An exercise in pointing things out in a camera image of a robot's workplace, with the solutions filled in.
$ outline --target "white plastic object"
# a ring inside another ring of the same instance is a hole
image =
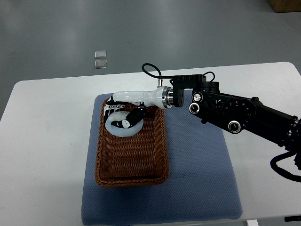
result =
[[[129,112],[124,112],[124,111],[112,113],[111,115],[109,115],[107,121],[105,122],[105,128],[108,130],[109,133],[117,137],[131,137],[135,135],[142,129],[143,119],[140,122],[138,122],[136,125],[128,129],[118,128],[116,126],[111,125],[112,121],[123,120],[126,118],[128,114]]]

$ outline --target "blue cushion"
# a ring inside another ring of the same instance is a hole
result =
[[[170,175],[157,186],[103,188],[94,179],[100,111],[95,99],[82,199],[85,225],[132,225],[238,219],[242,208],[222,130],[182,108],[165,110]]]

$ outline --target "white robotic hand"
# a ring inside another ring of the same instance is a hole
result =
[[[106,128],[111,134],[115,133],[115,135],[116,135],[115,132],[116,128],[127,129],[127,130],[133,128],[143,120],[143,118],[147,113],[147,107],[157,106],[162,109],[171,108],[173,104],[172,100],[173,100],[172,89],[167,86],[160,86],[158,87],[158,89],[154,91],[116,92],[111,96],[111,98],[105,104],[105,109],[103,113],[105,122],[110,117],[110,115],[123,111],[123,108],[127,103],[132,103],[134,105],[137,105],[137,108],[131,111],[129,114],[124,114],[123,115],[125,116],[124,119],[119,118],[119,120],[113,120],[111,121],[111,125],[108,126],[106,123]],[[139,130],[135,131],[135,129],[131,129],[131,130],[132,132],[131,131],[127,132],[129,133],[128,136],[133,136],[139,131]]]

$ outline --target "black cable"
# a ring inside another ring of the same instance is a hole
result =
[[[215,79],[215,74],[213,73],[213,72],[206,72],[205,74],[203,74],[203,75],[206,75],[206,74],[212,74],[213,75],[213,78],[210,80],[210,81],[213,81],[214,79]]]
[[[292,180],[292,181],[296,181],[296,182],[301,182],[301,176],[291,174],[290,172],[286,171],[285,169],[280,168],[279,166],[277,166],[277,162],[278,162],[278,161],[283,160],[283,159],[286,159],[286,158],[289,158],[289,157],[292,157],[292,156],[294,156],[295,154],[296,154],[296,153],[295,153],[295,152],[292,152],[292,151],[286,152],[286,153],[284,153],[284,154],[280,154],[280,155],[274,157],[274,158],[271,160],[270,165],[271,165],[271,168],[272,168],[277,174],[283,176],[284,178],[289,179],[289,180]]]
[[[159,73],[159,76],[149,73],[147,70],[145,70],[145,66],[151,66],[151,67],[155,68],[156,71]],[[173,77],[173,76],[162,76],[161,71],[159,70],[159,68],[157,68],[155,65],[150,64],[150,63],[144,63],[141,68],[142,68],[142,71],[144,73],[146,73],[147,75],[149,75],[150,77],[155,78],[155,79],[169,79],[169,78]],[[203,75],[206,75],[206,74],[209,74],[209,73],[213,75],[213,78],[210,80],[210,81],[213,81],[215,79],[215,74],[213,72],[206,72]],[[169,80],[169,82],[172,85],[174,84],[173,79]]]
[[[151,66],[151,67],[155,68],[157,70],[157,72],[159,73],[159,76],[149,73],[147,70],[145,70],[145,68],[144,68],[145,66]],[[150,63],[144,63],[142,65],[142,71],[144,73],[146,73],[147,75],[149,75],[150,77],[153,77],[155,79],[169,79],[169,78],[172,78],[172,76],[162,76],[161,71],[155,65],[150,64]]]

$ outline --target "cardboard box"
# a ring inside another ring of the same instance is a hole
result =
[[[269,0],[276,13],[301,12],[301,0]]]

